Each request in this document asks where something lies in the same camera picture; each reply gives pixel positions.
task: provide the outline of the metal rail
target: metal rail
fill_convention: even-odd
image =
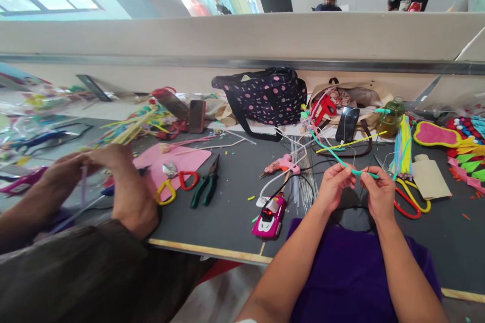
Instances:
[[[384,72],[484,76],[485,63],[396,60],[274,60],[168,56],[0,55],[0,62],[149,67],[208,67],[264,69],[292,67],[296,70]]]

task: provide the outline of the wooden table edge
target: wooden table edge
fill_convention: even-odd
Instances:
[[[158,239],[149,239],[148,243],[156,246],[171,248],[174,250],[186,251],[191,253],[195,252],[195,253],[204,254],[204,255],[211,255],[218,258],[228,258],[231,260],[237,260],[241,262],[269,264],[273,260],[272,257],[266,257],[261,255],[263,252],[264,246],[262,246],[261,252],[259,254],[253,254],[253,253],[247,253],[247,252],[241,252],[241,251],[218,249],[213,247],[191,245],[191,244],[186,244],[181,242],[172,242],[172,241],[165,241],[165,240],[158,240]],[[485,303],[485,295],[482,295],[482,294],[475,294],[475,293],[469,293],[469,292],[446,289],[446,288],[441,288],[441,292],[447,298],[461,299],[461,300],[473,301],[477,303]]]

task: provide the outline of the smartphone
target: smartphone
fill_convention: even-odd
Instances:
[[[103,92],[103,90],[98,86],[94,80],[88,75],[76,75],[77,78],[87,87],[89,91],[91,91],[97,98],[99,98],[103,102],[111,102],[112,100],[109,98],[107,94]]]
[[[190,101],[188,111],[188,131],[189,133],[204,132],[204,115],[206,114],[206,102],[199,100]]]
[[[355,107],[344,107],[340,122],[338,123],[335,140],[344,141],[344,144],[354,141],[355,127],[359,120],[360,109]]]

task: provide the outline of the green felt triangle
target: green felt triangle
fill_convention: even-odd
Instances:
[[[469,162],[467,162],[467,163],[463,163],[463,164],[461,165],[461,167],[462,167],[464,170],[466,170],[466,172],[467,172],[467,173],[471,173],[471,172],[473,172],[475,169],[477,169],[477,168],[478,168],[478,166],[480,165],[480,163],[481,163],[481,161],[480,161],[480,160],[478,160],[478,161],[474,161],[474,162],[473,162],[473,161],[471,161],[471,162],[469,161]]]
[[[467,162],[470,159],[472,159],[475,156],[475,154],[461,154],[456,157],[456,160],[458,160],[461,163]]]
[[[485,169],[475,172],[471,176],[474,178],[480,179],[481,182],[485,182]]]

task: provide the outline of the pink toy car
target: pink toy car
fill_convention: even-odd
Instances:
[[[281,230],[281,220],[283,219],[286,200],[280,193],[273,198],[273,201],[279,205],[278,211],[274,213],[265,208],[253,227],[253,235],[261,237],[263,240],[276,239]]]

